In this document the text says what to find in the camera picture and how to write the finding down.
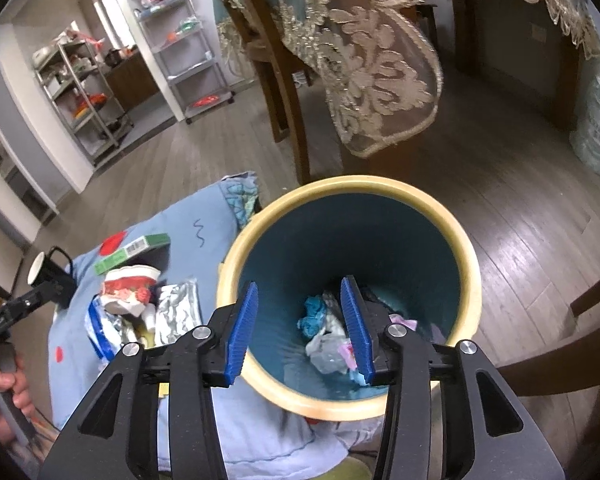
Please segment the blue face mask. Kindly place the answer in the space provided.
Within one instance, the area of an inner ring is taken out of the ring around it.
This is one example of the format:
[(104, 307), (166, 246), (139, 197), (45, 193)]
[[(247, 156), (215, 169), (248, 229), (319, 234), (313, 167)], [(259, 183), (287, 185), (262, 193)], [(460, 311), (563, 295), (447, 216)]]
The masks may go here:
[(310, 340), (325, 327), (327, 306), (321, 296), (311, 296), (304, 302), (304, 315), (298, 319), (301, 335)]

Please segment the clear plastic bag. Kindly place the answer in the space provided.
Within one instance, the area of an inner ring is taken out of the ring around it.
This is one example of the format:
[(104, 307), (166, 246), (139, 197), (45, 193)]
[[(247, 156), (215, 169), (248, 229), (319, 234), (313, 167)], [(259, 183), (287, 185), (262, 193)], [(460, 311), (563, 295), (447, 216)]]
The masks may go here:
[(323, 375), (347, 374), (350, 340), (341, 334), (318, 333), (304, 347), (310, 363)]

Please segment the red white paper cup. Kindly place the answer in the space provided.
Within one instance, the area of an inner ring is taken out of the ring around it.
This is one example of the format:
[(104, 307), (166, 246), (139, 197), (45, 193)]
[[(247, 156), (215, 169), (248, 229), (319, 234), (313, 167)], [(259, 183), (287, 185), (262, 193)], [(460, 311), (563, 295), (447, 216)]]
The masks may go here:
[(111, 314), (139, 318), (150, 304), (150, 289), (160, 275), (160, 270), (144, 264), (112, 269), (102, 282), (99, 301)]

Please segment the green white cardboard box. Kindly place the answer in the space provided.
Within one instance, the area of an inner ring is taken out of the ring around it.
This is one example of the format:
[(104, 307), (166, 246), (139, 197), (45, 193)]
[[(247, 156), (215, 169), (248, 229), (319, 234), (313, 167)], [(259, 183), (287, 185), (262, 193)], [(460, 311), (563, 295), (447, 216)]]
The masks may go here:
[(106, 274), (145, 252), (171, 243), (170, 236), (166, 233), (142, 235), (127, 243), (123, 243), (124, 236), (125, 232), (119, 232), (102, 242), (98, 250), (99, 259), (94, 265), (97, 275)]

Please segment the yellow rimmed teal trash bin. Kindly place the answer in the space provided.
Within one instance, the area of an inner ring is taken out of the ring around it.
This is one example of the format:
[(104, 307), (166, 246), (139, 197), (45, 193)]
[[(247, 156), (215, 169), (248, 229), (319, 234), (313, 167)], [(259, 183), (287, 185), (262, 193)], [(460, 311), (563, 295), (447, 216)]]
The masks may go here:
[[(228, 252), (216, 300), (257, 285), (259, 309), (242, 379), (284, 410), (329, 422), (380, 416), (387, 391), (380, 334), (397, 313), (422, 336), (449, 344), (478, 328), (478, 258), (465, 230), (414, 186), (372, 176), (336, 177), (291, 191), (256, 214)], [(309, 298), (337, 299), (347, 338), (358, 346), (358, 385), (346, 372), (320, 372), (299, 327)]]

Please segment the silver foil mask packet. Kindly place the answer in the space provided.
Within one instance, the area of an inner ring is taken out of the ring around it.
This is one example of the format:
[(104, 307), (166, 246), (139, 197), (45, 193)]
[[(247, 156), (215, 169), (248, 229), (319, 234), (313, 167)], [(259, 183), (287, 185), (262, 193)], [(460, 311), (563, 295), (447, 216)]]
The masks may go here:
[(159, 288), (155, 316), (155, 345), (174, 344), (181, 336), (204, 324), (196, 278)]

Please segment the black ceramic mug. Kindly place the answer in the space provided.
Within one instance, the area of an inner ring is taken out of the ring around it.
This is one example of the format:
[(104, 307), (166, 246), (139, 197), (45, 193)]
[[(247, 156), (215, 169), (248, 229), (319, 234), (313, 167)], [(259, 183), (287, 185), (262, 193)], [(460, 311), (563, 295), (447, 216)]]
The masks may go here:
[[(68, 269), (53, 260), (55, 254), (65, 257)], [(40, 252), (30, 266), (27, 283), (41, 304), (52, 302), (59, 309), (66, 310), (78, 288), (73, 276), (73, 260), (58, 246), (51, 247), (48, 252)]]

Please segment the green slipper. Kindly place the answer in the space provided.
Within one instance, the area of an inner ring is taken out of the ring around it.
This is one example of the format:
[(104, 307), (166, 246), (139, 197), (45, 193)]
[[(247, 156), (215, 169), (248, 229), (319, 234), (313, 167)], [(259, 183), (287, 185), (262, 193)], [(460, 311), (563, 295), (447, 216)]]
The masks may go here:
[(370, 467), (354, 456), (348, 456), (336, 467), (320, 475), (324, 480), (372, 480)]

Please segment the dark wooden chair right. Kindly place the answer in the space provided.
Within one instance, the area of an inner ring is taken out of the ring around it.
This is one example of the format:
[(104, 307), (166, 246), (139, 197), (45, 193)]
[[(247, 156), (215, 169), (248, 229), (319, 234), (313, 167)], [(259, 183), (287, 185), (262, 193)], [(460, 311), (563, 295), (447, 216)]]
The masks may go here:
[(518, 396), (552, 396), (600, 387), (600, 321), (498, 371)]

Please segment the steel kitchen rack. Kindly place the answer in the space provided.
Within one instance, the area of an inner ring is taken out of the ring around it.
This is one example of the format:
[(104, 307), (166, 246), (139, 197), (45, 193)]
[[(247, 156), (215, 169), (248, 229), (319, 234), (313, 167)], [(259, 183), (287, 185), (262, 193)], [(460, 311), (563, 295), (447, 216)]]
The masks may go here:
[(133, 122), (105, 77), (94, 42), (62, 34), (32, 54), (32, 67), (71, 140), (92, 166), (100, 166)]

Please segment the wooden dining chair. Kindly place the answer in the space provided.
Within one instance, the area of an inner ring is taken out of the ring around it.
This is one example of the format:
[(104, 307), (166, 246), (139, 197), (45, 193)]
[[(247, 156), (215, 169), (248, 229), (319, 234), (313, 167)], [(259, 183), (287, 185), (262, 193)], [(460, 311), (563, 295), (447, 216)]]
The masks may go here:
[(289, 141), (298, 183), (311, 182), (310, 155), (324, 148), (340, 162), (340, 141), (317, 73), (317, 33), (306, 17), (306, 0), (212, 1), (223, 55), (252, 66), (274, 141)]

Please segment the teal lace tablecloth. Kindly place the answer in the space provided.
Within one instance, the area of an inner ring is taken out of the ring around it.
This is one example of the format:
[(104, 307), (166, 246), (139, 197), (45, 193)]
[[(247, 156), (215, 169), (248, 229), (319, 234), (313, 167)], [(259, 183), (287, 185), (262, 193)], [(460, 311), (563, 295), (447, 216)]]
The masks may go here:
[(344, 147), (369, 158), (432, 125), (443, 89), (436, 50), (401, 9), (424, 0), (265, 0), (283, 45), (325, 85)]

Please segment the grey rolling shelf cart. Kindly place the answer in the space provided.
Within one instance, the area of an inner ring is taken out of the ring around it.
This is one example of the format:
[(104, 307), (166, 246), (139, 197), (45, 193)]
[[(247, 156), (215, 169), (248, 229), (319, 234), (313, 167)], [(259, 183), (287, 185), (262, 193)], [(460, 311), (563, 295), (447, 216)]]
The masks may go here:
[(219, 52), (212, 47), (211, 32), (194, 0), (132, 0), (132, 7), (186, 124), (234, 101)]

